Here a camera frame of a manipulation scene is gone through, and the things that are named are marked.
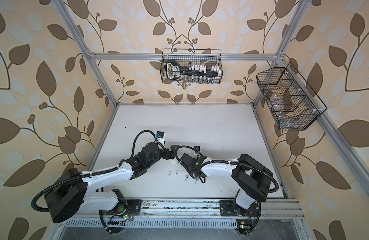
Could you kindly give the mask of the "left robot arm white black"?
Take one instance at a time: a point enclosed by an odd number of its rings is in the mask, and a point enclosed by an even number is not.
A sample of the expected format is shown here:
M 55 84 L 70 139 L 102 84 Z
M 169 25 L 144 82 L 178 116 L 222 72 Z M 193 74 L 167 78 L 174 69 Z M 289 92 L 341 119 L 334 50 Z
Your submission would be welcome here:
M 77 168 L 66 171 L 53 185 L 32 199 L 32 209 L 49 213 L 53 223 L 64 222 L 77 213 L 116 210 L 126 204 L 121 191 L 100 192 L 100 189 L 134 180 L 161 159 L 173 160 L 178 146 L 165 148 L 164 136 L 164 132 L 157 132 L 153 135 L 153 142 L 139 153 L 132 152 L 129 159 L 121 160 L 113 167 L 96 171 L 79 172 Z

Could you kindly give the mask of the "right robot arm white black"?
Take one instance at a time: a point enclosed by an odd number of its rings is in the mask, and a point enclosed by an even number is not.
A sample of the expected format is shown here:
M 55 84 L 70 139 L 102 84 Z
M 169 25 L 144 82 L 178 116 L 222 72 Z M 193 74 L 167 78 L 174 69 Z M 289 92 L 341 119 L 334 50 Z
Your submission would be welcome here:
M 235 208 L 248 210 L 254 203 L 259 206 L 269 193 L 279 190 L 273 172 L 248 154 L 232 160 L 216 160 L 190 146 L 174 147 L 173 154 L 190 177 L 203 184 L 208 177 L 233 179 L 240 187 L 233 201 Z

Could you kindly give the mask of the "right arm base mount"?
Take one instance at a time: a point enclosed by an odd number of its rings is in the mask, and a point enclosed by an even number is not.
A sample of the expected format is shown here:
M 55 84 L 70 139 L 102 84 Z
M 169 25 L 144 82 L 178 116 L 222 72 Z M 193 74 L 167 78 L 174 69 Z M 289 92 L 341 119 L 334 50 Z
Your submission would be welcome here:
M 254 202 L 248 209 L 240 207 L 235 201 L 219 201 L 220 215 L 222 217 L 257 217 L 260 215 L 260 208 L 257 202 Z

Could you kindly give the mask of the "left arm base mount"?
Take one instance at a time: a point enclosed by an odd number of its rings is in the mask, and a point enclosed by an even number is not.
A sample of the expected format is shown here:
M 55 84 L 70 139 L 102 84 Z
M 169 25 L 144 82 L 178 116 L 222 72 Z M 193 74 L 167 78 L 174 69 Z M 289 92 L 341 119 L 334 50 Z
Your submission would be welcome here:
M 107 216 L 114 215 L 138 215 L 141 210 L 142 200 L 139 199 L 128 199 L 115 205 L 110 211 L 105 211 Z

